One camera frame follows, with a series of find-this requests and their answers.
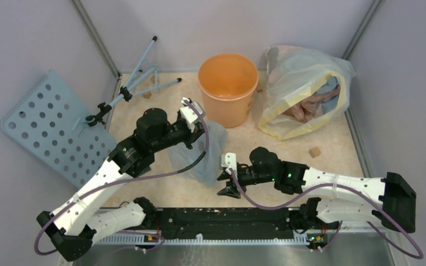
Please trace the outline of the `light blue plastic trash bag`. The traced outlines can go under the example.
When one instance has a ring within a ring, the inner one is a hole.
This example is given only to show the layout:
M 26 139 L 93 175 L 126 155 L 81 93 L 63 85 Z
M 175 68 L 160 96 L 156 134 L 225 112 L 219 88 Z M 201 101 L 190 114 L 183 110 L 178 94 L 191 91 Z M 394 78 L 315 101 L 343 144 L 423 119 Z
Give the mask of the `light blue plastic trash bag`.
M 181 175 L 210 187 L 216 182 L 220 174 L 221 155 L 227 143 L 228 132 L 216 122 L 207 121 L 206 124 L 209 131 L 209 149 L 196 166 Z M 192 164 L 202 154 L 205 145 L 206 137 L 202 135 L 192 144 L 191 150 L 187 149 L 183 143 L 168 148 L 172 168 L 180 170 Z

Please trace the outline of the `large translucent white trash bag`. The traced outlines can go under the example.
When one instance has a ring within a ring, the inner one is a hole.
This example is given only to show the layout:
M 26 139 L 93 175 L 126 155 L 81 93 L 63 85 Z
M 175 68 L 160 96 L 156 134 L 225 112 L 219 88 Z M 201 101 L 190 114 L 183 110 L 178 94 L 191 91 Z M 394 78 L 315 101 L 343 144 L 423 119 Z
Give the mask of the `large translucent white trash bag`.
M 269 47 L 265 57 L 267 83 L 257 122 L 264 133 L 280 141 L 290 139 L 320 129 L 348 109 L 356 75 L 349 61 L 292 45 Z M 323 104 L 323 115 L 302 123 L 283 114 L 314 93 L 329 92 L 336 85 L 340 94 Z

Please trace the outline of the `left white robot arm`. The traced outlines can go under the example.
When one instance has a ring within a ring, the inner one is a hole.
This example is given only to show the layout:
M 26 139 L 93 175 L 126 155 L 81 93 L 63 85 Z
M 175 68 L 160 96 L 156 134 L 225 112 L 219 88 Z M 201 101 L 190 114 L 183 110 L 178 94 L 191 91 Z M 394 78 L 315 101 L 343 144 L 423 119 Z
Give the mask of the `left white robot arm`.
M 72 262 L 105 237 L 129 227 L 149 229 L 155 224 L 155 207 L 144 198 L 136 198 L 126 206 L 99 214 L 98 210 L 125 184 L 144 181 L 144 171 L 154 162 L 159 151 L 184 144 L 192 149 L 201 136 L 208 136 L 205 112 L 196 102 L 178 111 L 175 123 L 167 120 L 163 109 L 151 108 L 138 119 L 134 133 L 119 142 L 100 169 L 66 203 L 37 216 L 41 229 L 34 241 L 37 255 L 43 235 L 48 236 L 66 261 Z

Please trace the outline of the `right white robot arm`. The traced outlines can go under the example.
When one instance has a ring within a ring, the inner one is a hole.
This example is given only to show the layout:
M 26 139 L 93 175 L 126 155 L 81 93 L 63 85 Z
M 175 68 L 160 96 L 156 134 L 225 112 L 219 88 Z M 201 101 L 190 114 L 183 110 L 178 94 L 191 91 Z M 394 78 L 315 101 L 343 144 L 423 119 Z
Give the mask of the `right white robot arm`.
M 273 183 L 274 189 L 296 198 L 308 196 L 300 207 L 306 226 L 359 221 L 381 223 L 400 232 L 415 232 L 417 194 L 398 173 L 384 177 L 352 177 L 321 171 L 301 163 L 280 160 L 276 153 L 257 147 L 250 165 L 238 163 L 234 153 L 221 155 L 219 181 L 226 186 L 219 196 L 240 198 L 247 186 Z

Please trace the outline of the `orange plastic trash bin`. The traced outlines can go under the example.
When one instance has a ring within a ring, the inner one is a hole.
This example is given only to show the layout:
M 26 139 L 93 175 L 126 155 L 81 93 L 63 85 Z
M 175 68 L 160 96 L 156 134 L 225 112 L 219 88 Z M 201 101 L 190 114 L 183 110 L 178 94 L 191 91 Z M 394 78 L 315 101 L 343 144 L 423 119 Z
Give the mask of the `orange plastic trash bin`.
M 232 128 L 247 119 L 259 82 L 249 58 L 236 53 L 214 55 L 202 63 L 197 77 L 209 120 Z

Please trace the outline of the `wooden block near bin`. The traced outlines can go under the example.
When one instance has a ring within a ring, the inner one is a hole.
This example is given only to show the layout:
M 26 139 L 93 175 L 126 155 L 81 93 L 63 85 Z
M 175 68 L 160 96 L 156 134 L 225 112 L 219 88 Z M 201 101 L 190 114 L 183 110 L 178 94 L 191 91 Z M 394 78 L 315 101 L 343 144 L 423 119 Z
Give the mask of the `wooden block near bin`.
M 263 91 L 263 87 L 262 87 L 261 83 L 257 84 L 256 91 L 257 92 L 262 92 Z

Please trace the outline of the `pink plastic bags inside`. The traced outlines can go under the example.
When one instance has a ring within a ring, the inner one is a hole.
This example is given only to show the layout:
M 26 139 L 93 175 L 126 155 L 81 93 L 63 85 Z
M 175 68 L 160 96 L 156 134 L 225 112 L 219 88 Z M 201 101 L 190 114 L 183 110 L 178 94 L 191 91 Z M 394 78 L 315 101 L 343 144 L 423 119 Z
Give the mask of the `pink plastic bags inside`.
M 300 101 L 294 106 L 283 112 L 299 122 L 306 123 L 324 114 L 323 104 L 336 98 L 340 94 L 340 86 L 336 85 L 332 90 L 326 93 L 314 93 L 310 97 Z

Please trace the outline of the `light blue tripod stand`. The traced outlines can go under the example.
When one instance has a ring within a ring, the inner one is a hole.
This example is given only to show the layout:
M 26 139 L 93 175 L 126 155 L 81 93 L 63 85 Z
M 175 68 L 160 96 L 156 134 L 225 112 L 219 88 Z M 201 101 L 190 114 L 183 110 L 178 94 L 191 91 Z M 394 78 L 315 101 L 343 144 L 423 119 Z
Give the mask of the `light blue tripod stand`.
M 141 56 L 141 59 L 138 61 L 137 65 L 135 66 L 135 69 L 131 72 L 125 84 L 120 87 L 119 94 L 109 103 L 100 103 L 97 106 L 97 108 L 99 109 L 99 112 L 95 115 L 87 116 L 84 119 L 83 123 L 87 124 L 89 127 L 93 127 L 97 124 L 105 125 L 104 117 L 107 114 L 109 114 L 114 109 L 116 104 L 118 104 L 120 101 L 124 100 L 126 102 L 129 102 L 133 97 L 147 94 L 154 90 L 161 89 L 171 84 L 180 83 L 182 81 L 182 78 L 176 78 L 169 82 L 159 84 L 158 82 L 159 67 L 158 66 L 152 66 L 146 71 L 140 69 L 142 63 L 145 61 L 147 55 L 149 54 L 150 50 L 152 49 L 154 44 L 157 42 L 157 40 L 158 40 L 157 36 L 152 37 L 151 42 L 149 43 L 144 54 Z M 134 91 L 135 88 L 151 74 L 154 75 L 154 86 L 139 92 L 135 92 Z

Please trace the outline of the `wooden cube on table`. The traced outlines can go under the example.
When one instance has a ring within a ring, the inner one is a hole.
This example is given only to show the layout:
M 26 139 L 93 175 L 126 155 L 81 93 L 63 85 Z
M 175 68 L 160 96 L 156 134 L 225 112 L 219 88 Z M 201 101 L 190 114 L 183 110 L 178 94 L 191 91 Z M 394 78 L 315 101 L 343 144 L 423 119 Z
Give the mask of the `wooden cube on table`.
M 313 147 L 308 151 L 308 153 L 312 158 L 316 158 L 321 155 L 321 150 L 319 147 Z

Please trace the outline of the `light blue perforated board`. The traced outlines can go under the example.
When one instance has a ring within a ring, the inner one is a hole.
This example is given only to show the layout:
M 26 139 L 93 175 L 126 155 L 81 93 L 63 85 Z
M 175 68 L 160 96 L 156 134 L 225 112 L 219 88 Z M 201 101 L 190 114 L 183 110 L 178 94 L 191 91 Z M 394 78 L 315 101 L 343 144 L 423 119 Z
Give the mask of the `light blue perforated board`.
M 3 119 L 2 130 L 80 189 L 116 146 L 101 124 L 90 127 L 89 109 L 54 71 Z

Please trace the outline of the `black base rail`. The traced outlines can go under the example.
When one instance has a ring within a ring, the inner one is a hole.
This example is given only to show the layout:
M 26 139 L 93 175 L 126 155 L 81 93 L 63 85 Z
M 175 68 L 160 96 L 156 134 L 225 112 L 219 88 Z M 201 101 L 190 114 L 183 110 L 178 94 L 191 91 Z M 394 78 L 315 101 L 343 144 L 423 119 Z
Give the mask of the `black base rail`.
M 166 239 L 193 239 L 202 234 L 206 240 L 292 239 L 298 233 L 323 228 L 319 219 L 288 208 L 163 208 L 137 226 Z

